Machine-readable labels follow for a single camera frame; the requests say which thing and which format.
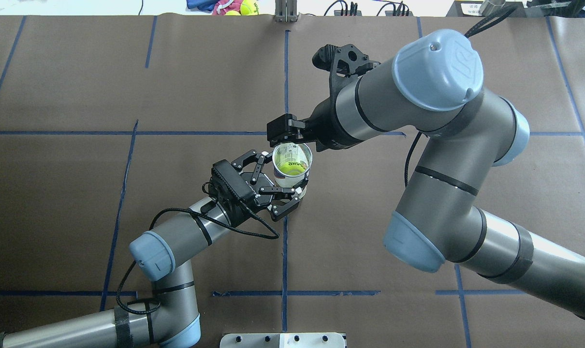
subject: metal bracket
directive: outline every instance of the metal bracket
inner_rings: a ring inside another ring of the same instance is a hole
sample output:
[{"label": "metal bracket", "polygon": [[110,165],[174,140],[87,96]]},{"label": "metal bracket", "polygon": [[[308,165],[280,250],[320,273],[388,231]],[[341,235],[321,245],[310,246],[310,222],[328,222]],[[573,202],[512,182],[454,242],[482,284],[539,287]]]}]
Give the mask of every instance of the metal bracket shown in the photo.
[{"label": "metal bracket", "polygon": [[227,334],[219,348],[346,348],[338,333]]},{"label": "metal bracket", "polygon": [[276,22],[297,22],[297,0],[275,0]]}]

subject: blue joint cap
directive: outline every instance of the blue joint cap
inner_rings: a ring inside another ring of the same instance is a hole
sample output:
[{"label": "blue joint cap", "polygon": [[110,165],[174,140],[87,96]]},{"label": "blue joint cap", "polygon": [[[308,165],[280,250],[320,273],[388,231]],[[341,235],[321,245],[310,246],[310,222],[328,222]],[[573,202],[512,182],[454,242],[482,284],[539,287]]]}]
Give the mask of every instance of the blue joint cap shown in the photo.
[{"label": "blue joint cap", "polygon": [[394,58],[392,77],[411,103],[433,112],[447,112],[480,93],[484,69],[467,37],[452,29],[440,29],[401,48]]},{"label": "blue joint cap", "polygon": [[523,116],[522,113],[516,110],[511,101],[508,101],[507,99],[503,100],[510,105],[510,108],[512,108],[514,122],[516,124],[516,133],[514,134],[514,141],[512,141],[512,145],[510,146],[509,150],[505,152],[503,157],[495,161],[492,164],[492,167],[499,167],[501,165],[510,163],[516,158],[516,156],[520,155],[523,150],[525,150],[525,147],[529,143],[529,122],[527,122],[527,119]]},{"label": "blue joint cap", "polygon": [[445,263],[439,249],[397,211],[392,213],[383,244],[399,260],[424,272],[434,273]]},{"label": "blue joint cap", "polygon": [[155,282],[175,270],[175,256],[168,243],[153,231],[147,231],[129,244],[133,259],[146,277]]},{"label": "blue joint cap", "polygon": [[183,331],[160,343],[161,348],[188,348],[200,341],[200,315]]}]

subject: white metal plate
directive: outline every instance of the white metal plate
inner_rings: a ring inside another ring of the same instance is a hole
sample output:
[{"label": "white metal plate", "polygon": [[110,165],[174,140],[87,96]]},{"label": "white metal plate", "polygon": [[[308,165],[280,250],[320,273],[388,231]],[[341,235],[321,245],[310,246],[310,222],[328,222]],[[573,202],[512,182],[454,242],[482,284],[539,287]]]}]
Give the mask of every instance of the white metal plate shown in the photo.
[{"label": "white metal plate", "polygon": [[338,333],[227,334],[219,348],[346,348],[346,339]]}]

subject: yellow ball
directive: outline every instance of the yellow ball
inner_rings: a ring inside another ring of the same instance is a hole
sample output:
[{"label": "yellow ball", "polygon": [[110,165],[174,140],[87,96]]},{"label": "yellow ball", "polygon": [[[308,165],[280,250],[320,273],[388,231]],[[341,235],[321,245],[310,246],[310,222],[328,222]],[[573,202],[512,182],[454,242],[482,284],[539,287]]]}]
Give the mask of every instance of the yellow ball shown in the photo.
[{"label": "yellow ball", "polygon": [[243,0],[240,11],[242,15],[257,15],[258,3],[256,0]]},{"label": "yellow ball", "polygon": [[307,165],[304,166],[303,163],[299,163],[298,161],[284,161],[278,166],[280,172],[290,176],[303,174],[303,172],[306,171],[306,168]]}]

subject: white label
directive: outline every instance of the white label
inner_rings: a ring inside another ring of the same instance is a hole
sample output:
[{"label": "white label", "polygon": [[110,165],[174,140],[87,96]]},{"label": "white label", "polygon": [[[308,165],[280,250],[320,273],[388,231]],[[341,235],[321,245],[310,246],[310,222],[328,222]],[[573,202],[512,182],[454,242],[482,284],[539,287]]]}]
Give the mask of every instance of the white label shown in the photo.
[{"label": "white label", "polygon": [[463,14],[481,16],[480,6],[482,4],[460,4],[460,6],[462,7]]}]

